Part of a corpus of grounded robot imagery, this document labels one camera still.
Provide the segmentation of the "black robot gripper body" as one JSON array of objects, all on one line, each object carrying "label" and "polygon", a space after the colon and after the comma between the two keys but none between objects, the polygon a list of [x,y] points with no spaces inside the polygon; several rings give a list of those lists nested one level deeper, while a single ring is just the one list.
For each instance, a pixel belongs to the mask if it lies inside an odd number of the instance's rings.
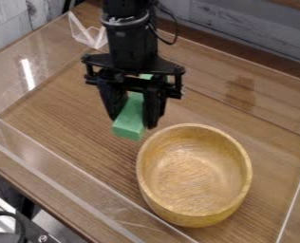
[{"label": "black robot gripper body", "polygon": [[86,65],[86,83],[107,85],[118,90],[145,92],[157,89],[167,98],[182,98],[182,76],[186,70],[159,55],[154,18],[114,19],[102,16],[110,51],[82,58]]}]

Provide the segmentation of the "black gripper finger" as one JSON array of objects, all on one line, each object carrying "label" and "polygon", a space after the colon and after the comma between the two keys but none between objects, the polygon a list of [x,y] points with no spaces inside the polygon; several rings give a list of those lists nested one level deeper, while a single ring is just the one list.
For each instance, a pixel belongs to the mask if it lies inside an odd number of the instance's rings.
[{"label": "black gripper finger", "polygon": [[127,102],[127,91],[122,88],[121,81],[115,79],[115,74],[107,69],[98,72],[97,86],[107,114],[114,121]]},{"label": "black gripper finger", "polygon": [[166,106],[166,93],[155,86],[150,86],[143,92],[142,118],[147,129],[158,126]]}]

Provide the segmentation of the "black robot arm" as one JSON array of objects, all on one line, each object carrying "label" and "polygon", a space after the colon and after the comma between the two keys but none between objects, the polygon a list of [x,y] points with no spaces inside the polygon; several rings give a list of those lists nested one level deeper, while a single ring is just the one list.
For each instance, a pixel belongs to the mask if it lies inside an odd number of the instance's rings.
[{"label": "black robot arm", "polygon": [[86,83],[98,87],[111,119],[127,103],[130,91],[143,97],[141,121],[158,126],[166,100],[182,97],[186,69],[159,55],[157,12],[169,12],[159,0],[103,0],[101,23],[107,31],[107,53],[82,57]]}]

